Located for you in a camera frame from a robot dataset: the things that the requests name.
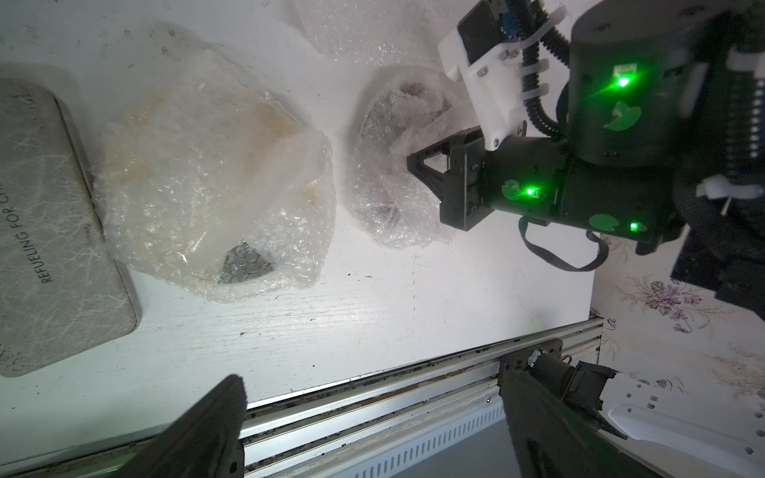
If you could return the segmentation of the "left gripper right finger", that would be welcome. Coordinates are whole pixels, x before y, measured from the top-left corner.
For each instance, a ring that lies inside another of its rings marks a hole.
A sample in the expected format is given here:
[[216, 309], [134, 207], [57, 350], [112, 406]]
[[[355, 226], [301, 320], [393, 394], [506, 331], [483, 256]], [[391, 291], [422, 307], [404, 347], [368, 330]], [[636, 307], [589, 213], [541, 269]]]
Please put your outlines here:
[[597, 434], [527, 372], [504, 372], [500, 396], [523, 477], [657, 476]]

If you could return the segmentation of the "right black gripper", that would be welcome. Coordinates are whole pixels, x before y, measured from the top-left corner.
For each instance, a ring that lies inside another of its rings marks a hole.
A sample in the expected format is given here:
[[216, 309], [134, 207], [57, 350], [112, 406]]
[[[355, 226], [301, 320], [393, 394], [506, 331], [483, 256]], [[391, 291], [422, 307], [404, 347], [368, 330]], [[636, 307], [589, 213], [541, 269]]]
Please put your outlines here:
[[484, 145], [476, 127], [406, 159], [440, 200], [443, 224], [468, 231], [502, 211], [633, 240], [639, 255], [681, 237], [669, 171], [591, 165], [549, 137], [508, 137], [496, 151]]

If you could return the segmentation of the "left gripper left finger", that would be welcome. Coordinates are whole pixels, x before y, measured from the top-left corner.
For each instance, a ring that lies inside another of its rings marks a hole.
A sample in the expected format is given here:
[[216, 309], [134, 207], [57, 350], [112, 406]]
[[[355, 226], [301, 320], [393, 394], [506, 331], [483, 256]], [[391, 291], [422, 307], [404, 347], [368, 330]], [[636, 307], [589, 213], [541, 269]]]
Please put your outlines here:
[[242, 477], [246, 406], [243, 379], [227, 376], [113, 476]]

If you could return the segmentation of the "bubble wrap around orange plate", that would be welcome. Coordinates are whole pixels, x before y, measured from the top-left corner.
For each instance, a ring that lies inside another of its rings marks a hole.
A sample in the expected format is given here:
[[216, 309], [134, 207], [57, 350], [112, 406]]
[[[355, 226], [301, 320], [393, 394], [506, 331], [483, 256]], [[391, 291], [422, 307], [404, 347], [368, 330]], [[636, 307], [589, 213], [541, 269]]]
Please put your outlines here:
[[334, 60], [441, 68], [438, 43], [474, 1], [297, 1], [309, 41]]

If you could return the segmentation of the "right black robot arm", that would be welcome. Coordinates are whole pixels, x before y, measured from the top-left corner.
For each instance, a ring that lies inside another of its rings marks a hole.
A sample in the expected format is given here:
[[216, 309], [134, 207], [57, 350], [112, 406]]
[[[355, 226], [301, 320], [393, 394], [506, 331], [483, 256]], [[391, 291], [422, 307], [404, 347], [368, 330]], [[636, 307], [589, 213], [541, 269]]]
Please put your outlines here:
[[[614, 235], [649, 255], [683, 241], [673, 279], [764, 312], [764, 5], [603, 1], [569, 37], [539, 1], [482, 1], [438, 46], [478, 126], [408, 158], [468, 231], [494, 211], [518, 227], [585, 231], [601, 267]], [[607, 366], [526, 347], [499, 393], [525, 477], [649, 477], [617, 439], [651, 442], [743, 477], [764, 473], [764, 415], [725, 410]]]

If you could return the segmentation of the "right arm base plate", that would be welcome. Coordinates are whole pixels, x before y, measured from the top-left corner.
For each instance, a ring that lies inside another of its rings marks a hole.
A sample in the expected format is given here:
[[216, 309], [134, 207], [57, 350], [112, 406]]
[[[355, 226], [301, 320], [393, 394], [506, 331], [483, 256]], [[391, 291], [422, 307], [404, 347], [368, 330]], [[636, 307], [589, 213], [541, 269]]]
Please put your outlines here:
[[590, 362], [578, 362], [573, 366], [563, 360], [562, 348], [561, 340], [552, 339], [502, 357], [498, 378], [500, 388], [519, 392], [520, 386], [512, 386], [511, 381], [531, 378], [568, 408], [595, 420], [602, 419], [604, 401], [601, 394], [617, 372]]

